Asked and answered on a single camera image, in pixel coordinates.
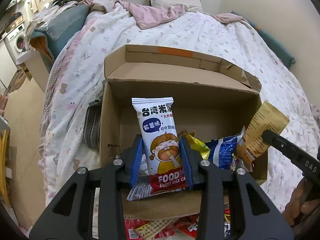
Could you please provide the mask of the right hand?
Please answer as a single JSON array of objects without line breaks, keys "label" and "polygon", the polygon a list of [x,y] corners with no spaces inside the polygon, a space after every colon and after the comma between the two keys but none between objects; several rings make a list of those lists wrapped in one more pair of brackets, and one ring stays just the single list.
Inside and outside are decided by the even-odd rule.
[{"label": "right hand", "polygon": [[306,179],[303,178],[294,189],[290,201],[285,206],[283,217],[289,226],[293,226],[295,218],[297,218],[300,213],[309,215],[317,206],[319,206],[319,199],[302,202],[305,184]]}]

